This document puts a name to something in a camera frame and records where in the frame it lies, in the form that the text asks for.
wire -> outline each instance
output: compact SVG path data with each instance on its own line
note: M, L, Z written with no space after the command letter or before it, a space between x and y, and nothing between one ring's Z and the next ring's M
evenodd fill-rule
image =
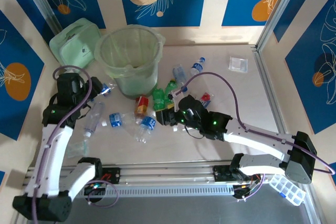
M95 206L95 207L100 207L100 208L109 208L109 207L113 207L117 203L117 201L119 200L119 192L118 192L118 190L117 190L117 188L116 188L116 186L114 184L112 184L111 182L108 182L106 180L98 179L98 180L91 180L91 181L87 182L87 185L92 184L92 183L104 183L104 184L107 184L109 186L112 186L113 189L115 190L115 194L117 195L117 197L115 198L115 200L114 200L114 202L112 204L105 205L105 206L99 206L99 205L96 205L95 203L93 203L93 202L90 201L90 196L94 192L94 190L92 190L89 193L88 199L87 199L89 205Z
M64 68L75 68L78 69L79 71L81 71L82 73L84 73L86 75L86 77L88 78L88 82L89 82L89 89L87 94L85 95L85 97L83 98L83 100L78 103L78 105L76 107L74 107L68 114L66 114L60 121L59 123L56 125L56 127L54 128L54 130L52 131L46 146L49 146L49 148L44 148L43 150L43 154L42 154L42 158L40 161L40 166L37 170L37 175L36 175L36 180L35 180L35 189L34 189L34 193L33 193L33 199L31 201L32 203L32 215L33 215L33 221L34 224L38 224L38 220L37 220L37 210L36 210L36 197L37 197L37 193L38 193L38 189L40 188L40 181L41 181L41 176L42 176L42 171L45 170L45 165L46 165L46 158L47 158L47 154L49 152L49 150L51 149L51 145L54 141L54 137L56 136L57 131L59 130L59 128L61 127L61 125L65 122L66 119L68 119L72 114L74 114L79 108L81 108L86 101L89 99L89 96L91 94L92 91L92 81L91 78L89 76L89 74L82 68L76 67L76 66L72 66L72 65L65 65L65 66L61 66L59 68L56 68L53 75L53 78L56 79L56 73Z
M185 128L185 131L188 133L189 136L191 136L191 137L193 137L193 138L195 138L195 139L202 139L202 138L204 138L204 136L202 136L202 137L196 137L196 136L193 136L193 135L191 135L191 134L189 133L189 131L188 131L188 129L187 129L186 126L184 126L184 128Z
M264 181L265 181L265 174L263 174L263 179L261 180L260 185L258 186L258 188L252 194L250 194L249 196L246 196L243 199L238 199L238 201L241 201L241 200L245 201L248 198L252 197L254 194L256 194L261 189L261 187L263 186L262 184L264 183Z
M237 99L237 95L236 95L236 92L235 90L233 89L233 87L231 86L231 84L222 76L220 76L219 74L217 73L213 73L213 72L203 72L203 73L198 73L194 76L192 76L184 86L181 87L181 90L178 91L176 93L176 95L180 94L182 92L183 89L185 89L187 87L187 85L192 81L194 80L196 77L198 76L202 76L204 74L210 74L210 75L213 75L213 76L216 76L218 78L220 78L222 81L224 81L226 83L226 85L230 88L231 92L232 92L232 95L233 95L233 98L235 100L235 105L236 105L236 115L237 115L237 120L238 120L238 123L241 125L241 127L247 131L247 132L251 132L251 133L254 133L256 135L259 135L259 136L264 136L264 137L268 137L268 138L271 138L273 140L276 140L278 142L282 142L282 139L279 138L279 137L276 137L276 136L272 136L272 135L269 135L269 134L266 134L266 133L263 133L263 132L258 132L258 131L254 131L254 130L250 130L248 129L247 127L245 127L245 125L243 124L243 122L241 121L240 119L240 116L239 116L239 108L238 108L238 99ZM288 142L288 141L285 141L285 144L288 144L292 147L295 147L299 150L301 150L302 152L308 154L309 156L315 158L316 160L320 161L326 168L328 168L329 171L326 171L326 170L321 170L321 169L314 169L315 171L317 172L322 172L322 173L327 173L327 174L331 174L331 175L335 175L335 170L330 166L328 165L324 160L322 160L321 158L319 158L317 155L315 155L314 153L311 153L310 151L304 149L303 147L297 145L297 144L294 144L294 143L291 143L291 142Z

white table surface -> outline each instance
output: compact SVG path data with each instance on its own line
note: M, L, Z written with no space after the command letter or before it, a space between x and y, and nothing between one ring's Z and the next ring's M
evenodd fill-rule
M233 72L228 69L229 58L248 59L248 72ZM252 50L249 45L239 46L169 46L164 47L159 63L158 87L165 88L172 78L173 65L181 63L189 71L200 57L206 58L204 71L212 71L226 78L236 91L240 117L243 122L267 130L277 131ZM87 68L91 76L102 82L109 77L103 73L97 62ZM226 84L215 76L198 77L191 83L189 92L202 95L205 91L214 94L209 111L218 111L236 117L233 96ZM134 110L134 100L125 98L118 89L113 89L108 97L99 97L106 105L104 117L111 113L127 113ZM82 141L85 118L78 120L69 144ZM173 132L170 126L156 124L151 139L138 143L122 128L110 126L97 128L89 140L90 157L98 157L103 164L138 164L160 162L188 162L202 160L231 159L234 153L261 153L239 144L212 141L206 138L194 139L185 131ZM63 165L75 165L80 157L65 157Z

floral wall pattern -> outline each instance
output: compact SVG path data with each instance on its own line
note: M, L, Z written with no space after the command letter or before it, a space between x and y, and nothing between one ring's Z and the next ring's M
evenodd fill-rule
M0 133L18 139L43 67L0 11Z
M328 0L286 57L315 133L336 123L336 0Z

green plastic bottle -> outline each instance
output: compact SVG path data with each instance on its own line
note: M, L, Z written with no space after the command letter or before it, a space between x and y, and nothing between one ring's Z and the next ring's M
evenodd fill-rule
M172 80L168 83L168 85L167 85L167 87L166 87L166 89L165 89L165 91L164 91L164 103L165 103L165 106L166 106L168 109L170 109L172 106L174 106L174 102L173 102L173 100L170 100L170 99L168 98L168 95L169 95L170 92L172 92L174 89L177 89L177 84L176 84L176 81L175 81L174 79L172 79Z
M165 105L164 105L163 89L155 89L152 95L153 95L153 101L154 101L154 106L153 106L154 111L164 110Z

metal frame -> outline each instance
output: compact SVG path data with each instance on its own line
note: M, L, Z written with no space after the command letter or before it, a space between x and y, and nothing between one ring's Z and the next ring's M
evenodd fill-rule
M287 4L290 0L278 0L273 12L271 12L263 31L261 32L261 35L256 43L257 51L260 52L263 47L265 46L267 39L269 36L273 33L273 29L277 22L279 21L281 15L283 14L285 8L287 7Z
M261 81L263 82L266 95L267 95L270 107L272 109L272 113L273 113L273 116L276 122L276 126L278 128L279 133L285 133L286 126L285 126L283 117L280 112L279 103L275 97L274 89L270 82L270 78L267 72L266 65L264 64L264 60L262 57L263 55L261 51L258 51L255 47L252 47L252 50L255 53L255 60L256 60L257 68L259 70ZM313 185L298 184L298 187L307 193L304 199L304 204L306 207L306 211L307 211L310 223L313 223L313 224L326 223L325 216L323 214L321 205L319 203L319 200L317 198Z
M195 185L244 185L247 182L215 182L215 165L230 165L231 161L158 163L134 165L104 165L120 168L119 186L195 186ZM66 178L76 167L64 166L60 179ZM23 186L30 181L34 167L27 171Z
M62 31L62 27L55 16L54 11L51 9L47 0L33 0L38 10L41 12L43 18L47 22L54 35Z
M267 71L266 64L264 62L264 58L262 55L262 50L265 47L268 38L272 35L273 30L282 16L285 8L288 5L290 0L279 0L274 8L274 11L271 13L269 19L267 20L263 31L256 43L256 45L252 46L252 51L255 54L255 60L257 64L257 68L260 73L261 80L263 82L266 95L268 101L270 103L270 107L272 109L273 116L275 118L275 122L278 128L279 133L286 133L286 125L283 121L283 117L281 115L281 110L279 107L279 103L275 96L274 89L272 87L272 83L270 81L270 77ZM302 190L306 191L306 197L304 199L305 207L307 210L307 214L311 223L326 223L325 216L323 214L321 205L318 201L315 189L313 185L298 185Z

